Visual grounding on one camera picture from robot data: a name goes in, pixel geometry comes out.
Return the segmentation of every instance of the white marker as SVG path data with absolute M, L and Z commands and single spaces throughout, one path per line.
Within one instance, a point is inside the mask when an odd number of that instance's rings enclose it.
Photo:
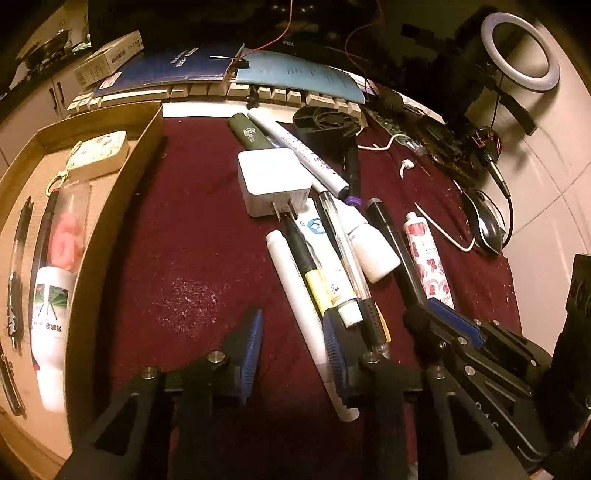
M 304 337 L 312 360 L 340 421 L 355 420 L 359 417 L 359 410 L 344 406 L 336 393 L 335 382 L 324 345 L 322 324 L 300 271 L 297 269 L 296 261 L 291 255 L 287 240 L 279 230 L 274 230 L 267 235 L 267 249 L 279 275 L 285 296 L 287 296 L 297 324 L 300 327 L 302 337 Z
M 300 159 L 302 165 L 326 185 L 335 197 L 343 198 L 346 195 L 349 184 L 331 166 L 306 147 L 294 135 L 269 118 L 268 115 L 260 112 L 258 108 L 251 108 L 248 111 L 248 118 L 273 137 L 277 143 L 283 147 L 292 149 Z

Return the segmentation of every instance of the cardboard tray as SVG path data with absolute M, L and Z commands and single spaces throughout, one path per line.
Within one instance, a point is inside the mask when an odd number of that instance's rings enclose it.
M 66 413 L 43 408 L 31 361 L 29 289 L 40 220 L 45 211 L 45 187 L 64 169 L 71 148 L 112 131 L 125 130 L 129 153 L 124 166 L 90 181 L 86 250 L 74 287 L 66 337 L 64 373 Z M 39 130 L 21 150 L 0 181 L 0 278 L 8 280 L 10 257 L 20 210 L 28 196 L 33 215 L 22 263 L 24 336 L 21 355 L 13 351 L 4 324 L 0 339 L 12 362 L 26 416 L 14 417 L 0 392 L 0 432 L 16 456 L 40 478 L 53 478 L 72 452 L 72 443 L 95 419 L 93 396 L 95 339 L 102 288 L 109 259 L 129 201 L 163 137 L 159 102 L 107 107 L 71 117 Z M 7 305 L 7 287 L 0 284 L 0 306 Z

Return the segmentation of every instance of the cabinet handle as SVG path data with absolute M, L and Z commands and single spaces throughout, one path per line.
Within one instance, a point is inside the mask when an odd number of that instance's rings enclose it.
M 53 109 L 55 111 L 57 111 L 57 100 L 56 100 L 56 94 L 53 92 L 53 88 L 49 89 L 49 93 L 51 94 L 51 98 L 53 98 Z
M 62 105 L 65 105 L 66 104 L 66 99 L 64 98 L 64 91 L 61 89 L 61 82 L 57 82 L 57 89 L 60 91 L 61 104 Z

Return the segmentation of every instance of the blue notebook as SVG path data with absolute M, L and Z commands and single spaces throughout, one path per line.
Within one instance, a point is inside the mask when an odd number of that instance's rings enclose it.
M 144 50 L 103 80 L 95 89 L 95 96 L 159 85 L 221 82 L 232 58 L 241 50 L 242 45 L 239 43 L 177 47 L 158 53 Z
M 365 103 L 355 81 L 341 70 L 274 51 L 253 51 L 245 57 L 250 66 L 239 69 L 237 83 L 286 87 L 323 93 L 350 102 Z

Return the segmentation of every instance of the red cloth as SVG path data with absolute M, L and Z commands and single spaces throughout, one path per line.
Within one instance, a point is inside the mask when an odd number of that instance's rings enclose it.
M 360 478 L 362 419 L 341 423 L 326 395 L 267 252 L 265 236 L 277 220 L 246 213 L 236 173 L 240 143 L 219 118 L 165 119 L 165 133 L 112 258 L 98 331 L 98 389 L 120 389 L 142 366 L 166 371 L 216 349 L 241 313 L 258 304 L 265 329 L 253 395 L 244 409 L 220 418 L 217 442 L 206 442 L 221 463 L 218 478 Z M 385 145 L 388 137 L 370 127 L 358 143 Z M 363 201 L 380 197 L 400 231 L 417 202 L 469 244 L 460 194 L 431 161 L 396 142 L 359 158 Z M 405 158 L 416 167 L 401 180 Z M 456 309 L 520 331 L 507 260 L 460 252 L 435 229 L 433 236 Z M 392 357 L 416 368 L 395 281 L 389 276 L 371 290 L 391 332 Z M 407 430 L 414 461 L 411 421 Z

